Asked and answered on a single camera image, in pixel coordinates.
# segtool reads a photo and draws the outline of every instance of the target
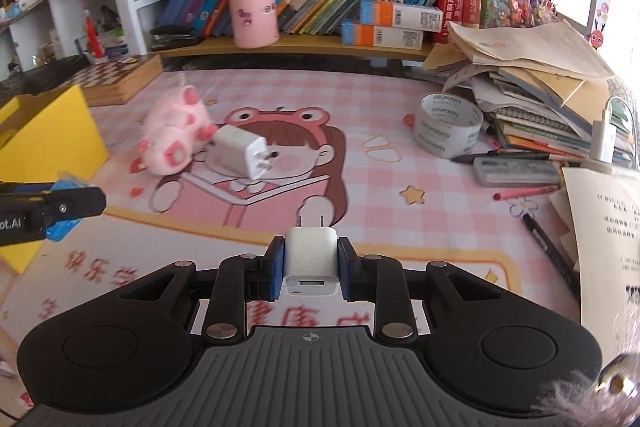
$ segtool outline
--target shelf board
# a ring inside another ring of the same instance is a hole
[[[194,55],[223,55],[236,53],[295,53],[313,55],[349,55],[351,57],[400,58],[401,60],[424,60],[431,51],[430,42],[421,50],[401,48],[377,48],[373,46],[345,46],[340,37],[313,35],[281,35],[280,40],[265,48],[245,50],[236,48],[232,37],[210,37],[197,46],[155,52],[162,57],[191,57]]]

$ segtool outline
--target yellow box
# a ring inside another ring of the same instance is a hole
[[[53,182],[61,171],[88,180],[107,152],[78,86],[20,95],[0,107],[0,181]],[[22,273],[40,241],[0,248]]]

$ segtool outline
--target pen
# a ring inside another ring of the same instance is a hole
[[[522,216],[522,220],[529,229],[529,232],[531,232],[531,235],[539,243],[540,247],[542,247],[542,250],[545,251],[546,256],[551,260],[554,266],[556,266],[560,275],[564,279],[564,282],[569,286],[571,293],[573,293],[574,297],[578,299],[578,302],[580,302],[580,280],[578,279],[578,276],[566,263],[560,252],[548,238],[548,235],[546,235],[545,231],[540,228],[538,222],[530,214]]]
[[[503,190],[494,194],[494,200],[511,200],[512,198],[523,198],[524,196],[539,196],[540,194],[548,194],[559,190],[557,185],[547,185],[546,187],[533,188],[513,188],[512,190]]]
[[[548,152],[503,152],[503,151],[489,151],[488,153],[480,154],[463,154],[462,156],[456,156],[451,161],[455,163],[463,163],[467,165],[473,165],[476,158],[492,158],[498,156],[499,158],[510,158],[512,160],[549,160],[555,162],[569,162],[580,166],[581,158],[578,156],[561,156],[558,154],[549,154]]]

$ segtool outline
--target stuffed pig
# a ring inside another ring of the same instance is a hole
[[[184,169],[193,154],[211,140],[218,127],[193,86],[169,89],[145,118],[144,137],[138,143],[142,166],[159,176]]]

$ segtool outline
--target pink cylindrical container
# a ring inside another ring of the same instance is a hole
[[[278,40],[275,0],[229,0],[229,10],[238,48],[261,48]]]

